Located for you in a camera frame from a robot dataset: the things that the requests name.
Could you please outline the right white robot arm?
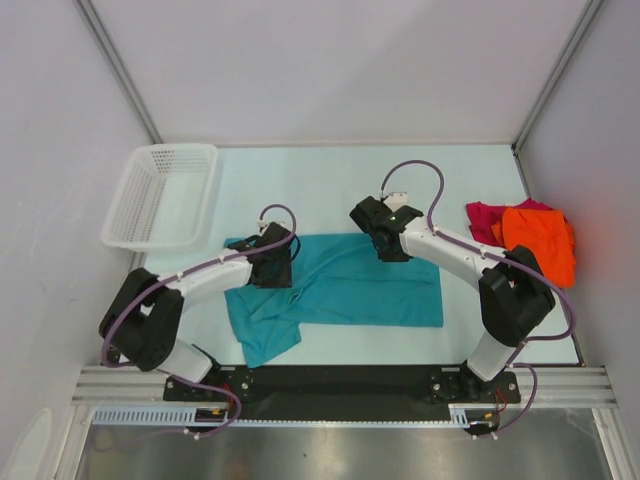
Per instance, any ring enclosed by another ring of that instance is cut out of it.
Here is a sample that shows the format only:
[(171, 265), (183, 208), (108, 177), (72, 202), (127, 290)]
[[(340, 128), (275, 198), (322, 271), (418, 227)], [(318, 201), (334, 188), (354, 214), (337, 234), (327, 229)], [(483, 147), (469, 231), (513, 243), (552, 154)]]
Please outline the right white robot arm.
[(555, 308), (551, 288), (535, 255), (525, 247), (502, 252), (437, 227), (408, 205), (392, 209), (372, 196), (349, 217), (372, 241), (383, 262), (422, 259), (463, 280), (479, 294), (484, 333), (466, 360), (463, 393), (484, 401), (497, 389), (497, 376), (529, 334)]

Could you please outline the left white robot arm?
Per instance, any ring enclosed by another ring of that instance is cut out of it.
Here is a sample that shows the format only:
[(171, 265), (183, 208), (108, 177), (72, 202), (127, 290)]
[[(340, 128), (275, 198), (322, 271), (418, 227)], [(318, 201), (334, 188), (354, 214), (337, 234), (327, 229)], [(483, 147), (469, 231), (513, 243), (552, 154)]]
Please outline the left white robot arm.
[(231, 243), (221, 254), (183, 272), (154, 274), (144, 268), (125, 278), (99, 326), (106, 349), (115, 349), (143, 372), (160, 371), (186, 381), (197, 398), (221, 387), (217, 361), (178, 338), (183, 314), (211, 297), (252, 285), (292, 286), (294, 233), (272, 222), (258, 235)]

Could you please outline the teal t shirt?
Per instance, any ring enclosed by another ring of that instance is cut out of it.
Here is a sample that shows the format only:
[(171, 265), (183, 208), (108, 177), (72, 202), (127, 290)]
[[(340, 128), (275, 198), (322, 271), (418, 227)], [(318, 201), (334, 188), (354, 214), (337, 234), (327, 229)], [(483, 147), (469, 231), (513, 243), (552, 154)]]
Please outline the teal t shirt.
[(443, 327), (434, 264), (383, 262), (364, 234), (306, 235), (300, 242), (290, 287), (247, 285), (225, 294), (247, 366), (262, 366), (299, 344), (303, 324)]

